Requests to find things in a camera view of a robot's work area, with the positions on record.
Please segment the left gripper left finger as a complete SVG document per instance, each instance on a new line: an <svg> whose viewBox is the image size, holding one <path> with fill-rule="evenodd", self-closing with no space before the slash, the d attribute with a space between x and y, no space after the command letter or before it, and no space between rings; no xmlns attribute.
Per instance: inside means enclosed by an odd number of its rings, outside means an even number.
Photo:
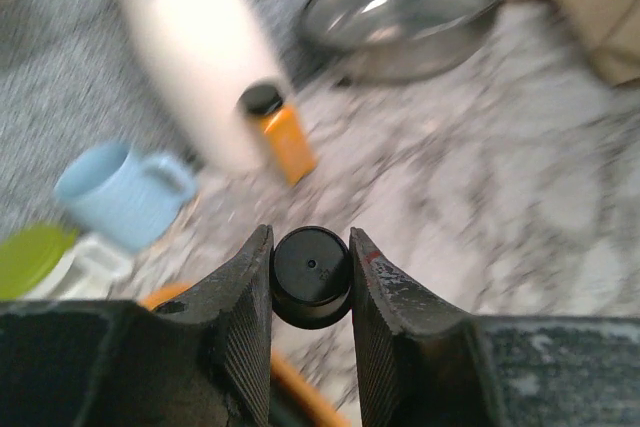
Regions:
<svg viewBox="0 0 640 427"><path fill-rule="evenodd" d="M273 233L149 311L128 300L1 306L5 426L264 426Z"/></svg>

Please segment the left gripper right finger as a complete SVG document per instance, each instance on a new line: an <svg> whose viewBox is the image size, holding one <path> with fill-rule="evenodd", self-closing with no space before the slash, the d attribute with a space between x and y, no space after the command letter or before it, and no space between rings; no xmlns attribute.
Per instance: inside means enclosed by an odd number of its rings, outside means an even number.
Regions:
<svg viewBox="0 0 640 427"><path fill-rule="evenodd" d="M472 315L350 233L366 426L635 426L632 317Z"/></svg>

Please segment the orange plastic storage basket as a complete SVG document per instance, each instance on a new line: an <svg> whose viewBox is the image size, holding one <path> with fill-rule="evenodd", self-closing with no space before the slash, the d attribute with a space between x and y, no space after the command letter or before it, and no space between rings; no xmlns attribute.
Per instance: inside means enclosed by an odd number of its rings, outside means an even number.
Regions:
<svg viewBox="0 0 640 427"><path fill-rule="evenodd" d="M271 426L350 426L350 422L275 350L271 354Z"/></svg>

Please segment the black capsule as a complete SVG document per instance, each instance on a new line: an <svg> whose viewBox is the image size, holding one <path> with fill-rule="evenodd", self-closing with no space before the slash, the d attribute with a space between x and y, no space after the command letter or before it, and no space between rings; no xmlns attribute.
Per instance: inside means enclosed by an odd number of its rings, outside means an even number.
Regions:
<svg viewBox="0 0 640 427"><path fill-rule="evenodd" d="M323 329L351 308L353 261L342 239L319 226L284 236L270 261L272 308L289 325Z"/></svg>

